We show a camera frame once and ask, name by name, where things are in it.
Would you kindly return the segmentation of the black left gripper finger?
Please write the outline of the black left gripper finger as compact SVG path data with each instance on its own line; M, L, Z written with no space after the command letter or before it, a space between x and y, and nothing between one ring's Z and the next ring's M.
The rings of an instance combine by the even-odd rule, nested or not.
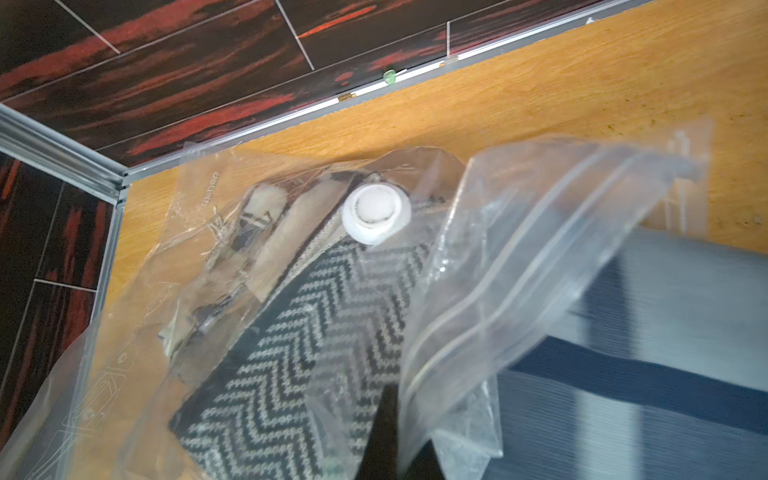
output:
M404 473L398 472L398 387L388 384L374 418L373 427L355 480L445 480L437 453L428 441Z

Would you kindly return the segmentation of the black white herringbone scarf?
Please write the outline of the black white herringbone scarf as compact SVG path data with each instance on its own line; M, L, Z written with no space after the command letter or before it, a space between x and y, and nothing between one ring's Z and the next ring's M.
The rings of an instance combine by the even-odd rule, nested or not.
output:
M362 457L380 393L399 372L404 314L429 254L426 243L368 249L349 237L330 246L256 315L170 430L210 479L337 479L305 396L313 378L342 371L362 394L349 447Z

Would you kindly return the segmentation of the clear plastic vacuum bag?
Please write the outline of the clear plastic vacuum bag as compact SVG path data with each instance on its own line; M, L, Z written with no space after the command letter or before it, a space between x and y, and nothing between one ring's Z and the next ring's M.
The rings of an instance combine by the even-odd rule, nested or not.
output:
M451 479L502 454L496 376L639 224L707 229L714 125L314 166L191 150L164 232L64 353L5 479L351 479L376 444Z

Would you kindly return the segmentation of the blue grey striped scarf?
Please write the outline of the blue grey striped scarf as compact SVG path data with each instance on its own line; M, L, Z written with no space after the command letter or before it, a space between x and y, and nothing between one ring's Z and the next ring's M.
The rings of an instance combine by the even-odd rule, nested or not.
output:
M763 479L767 259L638 230L498 387L489 479Z

